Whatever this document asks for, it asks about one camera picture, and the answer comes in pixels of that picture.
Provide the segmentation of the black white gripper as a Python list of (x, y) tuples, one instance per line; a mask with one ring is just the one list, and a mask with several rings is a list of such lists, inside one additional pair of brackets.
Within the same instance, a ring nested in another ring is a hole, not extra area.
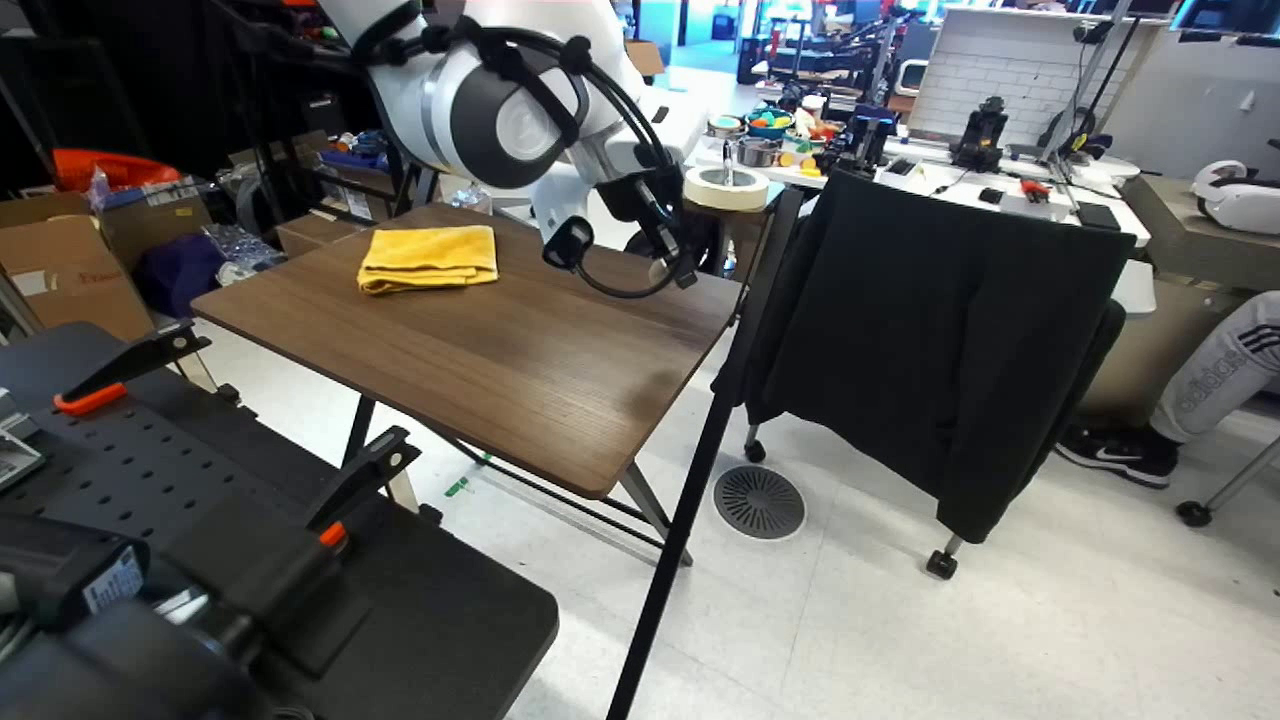
[(541, 181), (541, 238), (546, 258), (560, 273), (577, 273), (588, 288), (595, 277), (588, 273), (588, 246), (595, 245), (595, 228), (588, 221), (588, 203), (601, 200), (612, 221), (637, 225), (640, 245), (651, 250), (655, 288), (688, 288), (695, 279), (695, 250), (682, 237), (672, 206), (651, 192), (651, 177), (624, 177), (610, 182), (588, 182), (569, 171), (554, 171)]

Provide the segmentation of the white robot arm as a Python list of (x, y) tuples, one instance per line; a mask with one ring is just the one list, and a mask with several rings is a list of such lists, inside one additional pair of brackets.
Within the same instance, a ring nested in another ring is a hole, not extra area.
[[(710, 122), (646, 80), (612, 0), (322, 0), (394, 143), (488, 186), (533, 186), (546, 258), (588, 288), (646, 298), (688, 288), (702, 245), (682, 221), (685, 169)], [(651, 258), (640, 288), (588, 266), (588, 200)]]

